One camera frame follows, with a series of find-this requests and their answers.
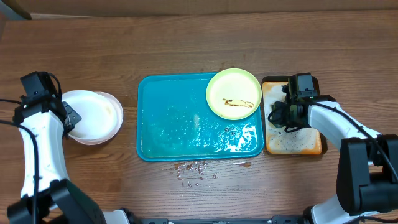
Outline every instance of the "light green plate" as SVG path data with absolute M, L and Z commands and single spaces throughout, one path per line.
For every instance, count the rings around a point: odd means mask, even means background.
M 206 89 L 210 109 L 218 116 L 238 120 L 255 112 L 261 102 L 260 83 L 250 72 L 230 68 L 217 73 Z

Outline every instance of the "spilled water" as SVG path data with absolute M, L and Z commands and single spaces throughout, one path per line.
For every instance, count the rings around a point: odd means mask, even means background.
M 168 168 L 164 170 L 177 170 L 177 180 L 182 181 L 181 186 L 183 188 L 192 188 L 193 183 L 195 186 L 199 186 L 200 181 L 204 179 L 218 179 L 218 171 L 217 169 L 208 169 L 207 161 L 191 161 L 191 162 L 179 162 L 174 164 L 173 168 Z M 250 168 L 251 162 L 233 162 L 232 164 L 238 165 L 245 168 Z
M 146 84 L 142 111 L 138 111 L 142 116 L 141 151 L 146 157 L 249 156 L 262 148 L 257 116 L 229 121 L 210 110 L 205 93 L 211 77 Z

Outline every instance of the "blue tray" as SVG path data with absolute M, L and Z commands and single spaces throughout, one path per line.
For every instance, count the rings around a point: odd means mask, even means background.
M 138 87 L 137 153 L 145 161 L 226 159 L 264 147 L 260 107 L 248 118 L 220 118 L 207 105 L 216 73 L 154 75 Z

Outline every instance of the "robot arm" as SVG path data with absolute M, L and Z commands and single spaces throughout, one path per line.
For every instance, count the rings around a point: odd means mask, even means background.
M 62 139 L 81 120 L 60 94 L 47 72 L 34 72 L 21 78 L 27 96 L 15 109 L 14 123 L 32 131 L 38 146 L 39 190 L 37 210 L 39 223 L 50 210 L 59 207 L 63 215 L 50 223 L 117 223 L 127 224 L 122 210 L 102 212 L 100 207 L 69 181 L 63 156 Z M 21 132 L 25 152 L 25 181 L 22 199 L 9 206 L 10 223 L 31 223 L 34 194 L 34 147 L 29 133 Z
M 398 183 L 391 167 L 398 170 L 398 136 L 380 135 L 364 127 L 345 113 L 335 99 L 320 96 L 309 73 L 289 77 L 289 84 L 282 91 L 286 93 L 285 101 L 272 105 L 268 120 L 277 127 L 285 126 L 285 131 L 315 128 L 340 151 L 337 194 L 311 209 L 312 223 L 347 223 L 359 216 L 397 209 Z M 389 169 L 370 173 L 370 164 Z
M 21 125 L 29 128 L 35 135 L 39 150 L 39 192 L 50 187 L 53 180 L 69 179 L 63 157 L 62 136 L 63 123 L 52 112 L 38 112 L 29 116 Z M 25 152 L 25 181 L 21 198 L 33 196 L 34 189 L 34 155 L 33 144 L 29 134 L 21 132 Z
M 340 105 L 337 102 L 323 101 L 318 103 L 330 106 L 332 108 L 336 108 L 337 110 L 347 114 L 345 111 L 343 111 L 343 109 L 341 109 Z M 354 118 L 351 117 L 351 119 L 353 119 L 358 125 L 363 126 Z M 327 140 L 329 140 L 339 151 L 342 139 L 348 139 L 353 137 L 361 139 L 368 138 L 364 134 L 359 132 L 358 129 L 356 129 L 349 121 L 347 121 L 347 119 L 342 117 L 342 115 L 321 106 L 309 106 L 308 124 L 312 128 L 315 128 L 316 130 L 321 132 L 327 138 Z M 369 129 L 365 126 L 363 126 L 363 128 L 374 138 L 376 138 L 377 135 L 380 134 L 377 131 Z

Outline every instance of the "black cable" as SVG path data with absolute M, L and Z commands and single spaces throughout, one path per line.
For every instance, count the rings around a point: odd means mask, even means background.
M 0 120 L 0 124 L 7 124 L 11 126 L 15 126 L 17 128 L 21 128 L 25 130 L 32 139 L 33 142 L 33 153 L 34 153 L 34 167 L 35 167 L 35 174 L 33 176 L 34 179 L 34 191 L 33 191 L 33 204 L 32 204 L 32 217 L 33 217 L 33 224 L 37 224 L 38 221 L 38 211 L 37 211 L 37 194 L 39 192 L 39 150 L 37 147 L 36 137 L 31 130 L 27 127 L 22 126 L 20 124 L 14 124 L 10 121 L 3 121 Z
M 278 119 L 273 119 L 272 116 L 273 116 L 274 113 L 275 113 L 276 111 L 278 111 L 278 110 L 282 110 L 282 114 L 280 115 L 280 118 L 278 118 Z M 269 113 L 269 115 L 268 115 L 268 121 L 271 122 L 271 123 L 275 123 L 275 122 L 278 122 L 278 121 L 282 121 L 283 118 L 286 116 L 286 113 L 289 112 L 289 110 L 290 110 L 290 105 L 288 105 L 288 104 L 285 104 L 284 106 L 277 107 L 276 109 L 272 110 L 272 111 Z M 291 124 L 286 125 L 286 127 L 285 127 L 285 132 L 286 132 L 286 133 L 292 133 L 292 132 L 298 131 L 298 130 L 300 130 L 300 129 L 303 128 L 302 126 L 300 126 L 300 124 L 296 124 L 296 123 L 292 123 L 292 124 L 293 124 L 293 126 L 292 126 Z
M 16 100 L 7 100 L 7 99 L 0 99 L 0 102 L 8 102 L 8 103 L 21 104 L 20 101 L 16 101 Z
M 383 218 L 376 218 L 376 217 L 370 217 L 370 216 L 358 216 L 357 218 L 354 218 L 353 220 L 351 220 L 345 224 L 352 224 L 352 223 L 356 223 L 358 221 L 361 221 L 364 223 L 365 220 L 372 220 L 372 221 L 381 222 L 381 223 L 398 223 L 398 218 L 393 219 L 393 220 L 387 220 L 387 219 L 383 219 Z
M 61 83 L 58 80 L 58 78 L 56 78 L 56 76 L 54 74 L 49 73 L 49 75 L 57 82 L 57 84 L 58 84 L 58 98 L 60 99 L 60 101 L 62 101 Z

